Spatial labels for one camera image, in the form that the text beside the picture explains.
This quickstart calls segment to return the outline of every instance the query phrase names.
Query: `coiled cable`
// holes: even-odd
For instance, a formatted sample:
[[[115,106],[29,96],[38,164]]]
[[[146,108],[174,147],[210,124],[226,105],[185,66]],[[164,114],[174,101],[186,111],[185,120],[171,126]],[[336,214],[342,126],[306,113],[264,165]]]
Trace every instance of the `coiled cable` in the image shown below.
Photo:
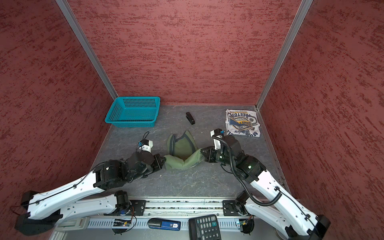
[[[235,167],[233,166],[233,162],[235,161],[235,157],[232,156],[231,148],[229,147],[229,145],[223,139],[221,139],[221,138],[219,138],[217,136],[212,136],[212,138],[216,139],[221,144],[223,144],[225,147],[227,147],[227,152],[228,152],[228,156],[229,156],[229,160],[230,160],[231,171],[232,171],[233,175],[235,176],[235,178],[241,183],[241,185],[243,186],[243,188],[244,188],[245,192],[247,193],[247,195],[249,196],[249,198],[254,203],[256,203],[257,205],[260,205],[260,206],[263,206],[263,207],[269,207],[269,206],[272,206],[273,204],[277,203],[277,201],[282,196],[282,193],[280,191],[275,196],[275,198],[272,199],[270,202],[261,202],[261,201],[258,201],[256,198],[254,198],[253,195],[249,192],[249,190],[248,190],[247,186],[245,185],[245,183],[240,179],[240,177],[235,172]]]

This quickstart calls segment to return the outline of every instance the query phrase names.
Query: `red textured wall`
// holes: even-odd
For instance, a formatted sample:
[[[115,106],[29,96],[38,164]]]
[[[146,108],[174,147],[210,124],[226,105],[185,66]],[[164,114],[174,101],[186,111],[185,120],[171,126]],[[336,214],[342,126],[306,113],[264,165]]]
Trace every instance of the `red textured wall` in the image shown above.
[[[384,2],[314,0],[262,106],[326,239],[384,239]]]
[[[119,96],[255,104],[301,0],[69,0]]]
[[[47,239],[9,207],[90,169],[112,99],[54,0],[1,1],[0,25],[0,239]]]

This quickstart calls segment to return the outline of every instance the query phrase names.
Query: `black mounting plate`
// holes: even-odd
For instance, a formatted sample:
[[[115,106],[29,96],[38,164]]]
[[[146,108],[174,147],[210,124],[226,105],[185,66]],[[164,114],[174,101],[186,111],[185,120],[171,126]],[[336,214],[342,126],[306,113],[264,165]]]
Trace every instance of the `black mounting plate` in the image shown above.
[[[234,200],[223,200],[223,212],[224,216],[239,216],[235,208]]]
[[[134,209],[134,215],[135,216],[143,216],[145,205],[147,203],[146,200],[131,200],[133,209]]]

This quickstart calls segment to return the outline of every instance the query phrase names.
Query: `blue battery pack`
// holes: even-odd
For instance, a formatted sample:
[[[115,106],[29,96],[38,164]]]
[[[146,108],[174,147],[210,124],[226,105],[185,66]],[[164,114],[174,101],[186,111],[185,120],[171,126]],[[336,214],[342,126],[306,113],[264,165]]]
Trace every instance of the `blue battery pack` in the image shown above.
[[[148,220],[148,227],[154,229],[164,229],[164,230],[172,230],[179,231],[180,230],[179,221],[161,219],[161,218],[151,218]]]

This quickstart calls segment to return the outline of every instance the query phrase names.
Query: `wire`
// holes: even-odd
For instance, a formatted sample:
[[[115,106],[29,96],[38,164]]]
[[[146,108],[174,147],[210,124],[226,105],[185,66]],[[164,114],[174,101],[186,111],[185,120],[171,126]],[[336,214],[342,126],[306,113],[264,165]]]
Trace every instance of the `wire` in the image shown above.
[[[229,156],[229,160],[230,160],[230,165],[231,165],[231,171],[233,173],[233,175],[235,176],[235,178],[241,183],[241,185],[243,186],[245,192],[247,193],[247,195],[249,196],[249,198],[254,202],[256,203],[257,205],[260,205],[260,206],[263,206],[263,207],[269,207],[269,206],[272,206],[273,204],[277,203],[277,201],[280,199],[280,197],[282,196],[282,193],[279,192],[274,199],[272,199],[272,201],[270,202],[260,202],[258,201],[256,198],[253,197],[253,195],[249,192],[247,186],[245,185],[245,183],[240,179],[240,177],[237,175],[237,173],[235,172],[235,167],[234,167],[234,164],[233,162],[235,161],[235,158],[232,157],[232,153],[231,153],[231,148],[230,146],[221,138],[219,137],[216,137],[216,136],[212,136],[213,139],[216,139],[218,140],[219,142],[221,142],[225,147],[227,147],[227,152],[228,152],[228,156]]]
[[[142,142],[143,140],[147,139],[148,135],[149,135],[149,131],[146,131],[146,132],[144,133],[144,135],[143,135],[143,137],[142,137],[142,139],[141,139],[140,142]],[[137,143],[136,152],[137,152],[137,150],[140,148],[140,142]]]
[[[124,232],[121,232],[120,235],[121,235],[122,233],[128,232],[129,230],[131,230],[132,228],[134,228],[134,227],[136,226],[136,223],[137,223],[137,217],[136,217],[135,215],[132,215],[132,217],[135,218],[135,224],[134,224],[130,229],[127,229],[127,230],[125,230]]]
[[[132,205],[132,217],[131,217],[131,222],[132,222],[132,219],[133,219],[133,214],[135,213],[135,209],[133,208],[133,205]]]
[[[311,224],[313,225],[313,229],[315,229],[316,232],[317,232],[317,235],[319,235],[319,231],[317,230],[316,226],[313,224],[313,222],[310,220],[310,218],[303,212],[303,210],[296,204],[296,202],[293,201],[292,198],[290,198],[288,195],[286,195],[285,193],[283,193],[280,189],[279,189],[279,191],[280,191],[284,196],[286,196],[287,198],[289,198],[289,199],[296,205],[296,207],[303,213],[303,215],[304,215],[304,216],[311,222]]]
[[[15,214],[17,214],[17,215],[19,215],[20,216],[20,214],[18,214],[17,212],[15,212],[15,211],[13,211],[12,210],[12,208],[15,208],[15,207],[24,207],[24,206],[29,206],[29,205],[32,205],[32,204],[38,204],[38,203],[40,203],[41,201],[43,201],[43,200],[45,200],[45,199],[48,199],[48,198],[50,198],[50,197],[53,197],[53,196],[56,196],[56,195],[58,195],[58,194],[60,194],[60,193],[62,193],[62,192],[65,192],[65,191],[67,191],[67,190],[70,190],[70,189],[72,189],[72,188],[76,188],[77,187],[77,185],[79,185],[80,184],[80,182],[82,182],[88,175],[89,175],[89,173],[90,172],[92,172],[96,167],[98,167],[98,166],[100,166],[100,164],[103,164],[103,163],[106,163],[107,161],[105,161],[105,162],[99,162],[96,166],[94,166],[78,183],[76,183],[76,184],[74,184],[72,187],[70,187],[70,188],[67,188],[67,189],[65,189],[65,190],[63,190],[63,191],[60,191],[60,192],[57,192],[57,193],[55,193],[55,194],[53,194],[53,195],[50,195],[50,196],[48,196],[48,197],[46,197],[46,198],[43,198],[43,199],[40,199],[40,200],[37,200],[37,201],[35,201],[35,202],[33,202],[33,203],[30,203],[30,204],[21,204],[21,205],[19,205],[19,206],[10,206],[9,207],[9,209],[13,212],[13,213],[15,213]]]
[[[128,229],[128,230],[126,230],[125,232],[128,232],[129,230],[131,230],[132,228],[134,228],[135,226],[136,226],[136,223],[137,223],[137,218],[136,218],[136,216],[135,215],[133,215],[133,217],[136,219],[136,221],[135,221],[135,224],[130,228],[130,229]]]
[[[226,171],[227,173],[233,174],[233,173],[228,172],[227,170],[225,170],[225,169],[223,168],[223,166],[226,166],[225,164],[220,164],[220,166],[221,166],[221,168],[222,168],[224,171]]]

